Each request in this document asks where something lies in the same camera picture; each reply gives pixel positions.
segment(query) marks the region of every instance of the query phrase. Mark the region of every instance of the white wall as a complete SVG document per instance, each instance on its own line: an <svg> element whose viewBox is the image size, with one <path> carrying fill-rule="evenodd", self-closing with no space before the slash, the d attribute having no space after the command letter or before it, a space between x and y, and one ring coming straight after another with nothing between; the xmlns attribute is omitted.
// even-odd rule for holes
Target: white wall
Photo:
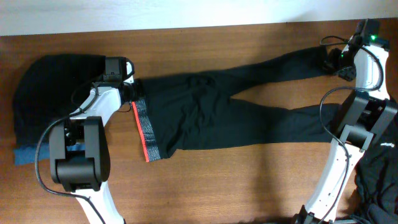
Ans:
<svg viewBox="0 0 398 224"><path fill-rule="evenodd" d="M398 0L0 1L0 35L398 17Z"/></svg>

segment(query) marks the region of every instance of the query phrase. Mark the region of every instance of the pant leg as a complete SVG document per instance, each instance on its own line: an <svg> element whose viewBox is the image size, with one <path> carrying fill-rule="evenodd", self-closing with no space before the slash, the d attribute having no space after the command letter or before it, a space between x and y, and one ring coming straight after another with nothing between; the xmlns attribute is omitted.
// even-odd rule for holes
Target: pant leg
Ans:
<svg viewBox="0 0 398 224"><path fill-rule="evenodd" d="M250 87L269 82L284 82L319 77L328 73L322 69L328 54L326 47L298 50L265 62L201 72L214 79L218 89L230 96Z"/></svg>
<svg viewBox="0 0 398 224"><path fill-rule="evenodd" d="M200 78L206 85L226 93L229 96L250 87L269 82L284 82L327 75L322 69L328 58L325 46L298 50L280 57L227 70L213 70L197 73L184 73L169 77L146 80L146 92L158 93L164 89L186 91L184 85L196 85Z"/></svg>
<svg viewBox="0 0 398 224"><path fill-rule="evenodd" d="M327 128L339 105L323 105ZM278 142L330 142L319 122L319 106L294 110L231 100L213 120L185 130L181 149L218 149Z"/></svg>

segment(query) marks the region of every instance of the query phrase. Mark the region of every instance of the blue fabric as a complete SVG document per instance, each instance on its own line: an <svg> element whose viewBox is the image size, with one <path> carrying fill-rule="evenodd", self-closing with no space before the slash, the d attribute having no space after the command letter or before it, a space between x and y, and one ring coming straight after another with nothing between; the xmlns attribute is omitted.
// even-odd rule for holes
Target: blue fabric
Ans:
<svg viewBox="0 0 398 224"><path fill-rule="evenodd" d="M16 166L31 164L35 161L36 144L29 144L14 149ZM68 151L83 151L85 150L84 144L76 144L74 146L67 146ZM39 154L39 161L50 158L49 144L42 143Z"/></svg>

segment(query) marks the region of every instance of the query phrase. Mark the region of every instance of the black pants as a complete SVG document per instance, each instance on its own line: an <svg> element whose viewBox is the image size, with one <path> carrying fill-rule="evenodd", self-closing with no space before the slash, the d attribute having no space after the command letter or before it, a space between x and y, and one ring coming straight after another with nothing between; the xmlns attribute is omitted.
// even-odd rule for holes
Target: black pants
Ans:
<svg viewBox="0 0 398 224"><path fill-rule="evenodd" d="M318 106L294 110L231 96L250 87L326 75L326 48L299 50L243 67L142 80L146 97L133 103L147 161L176 149L216 149L271 142L329 142ZM326 124L338 105L325 105Z"/></svg>

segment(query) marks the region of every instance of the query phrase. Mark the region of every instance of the wood grain surface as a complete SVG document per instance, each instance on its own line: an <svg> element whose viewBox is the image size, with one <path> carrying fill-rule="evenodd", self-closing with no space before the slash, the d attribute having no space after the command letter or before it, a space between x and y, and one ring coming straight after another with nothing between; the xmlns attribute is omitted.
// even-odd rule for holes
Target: wood grain surface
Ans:
<svg viewBox="0 0 398 224"><path fill-rule="evenodd" d="M89 32L0 37L0 223L88 223L75 199L44 192L32 164L14 166L12 95L28 66L46 54L125 56L136 77L230 68L261 62L306 47L326 35L349 37L357 21L298 22L193 29ZM381 20L391 40L387 89L398 97L398 21ZM235 97L260 105L298 108L319 103L329 89L352 85L337 77L256 86ZM341 103L348 92L327 102ZM284 220L313 193L326 163L327 143L260 144L209 151L181 151L146 163L132 113L115 113L106 126L111 154L109 188L127 223L237 223ZM49 162L39 164L49 187ZM354 174L339 204L339 217L358 203Z"/></svg>

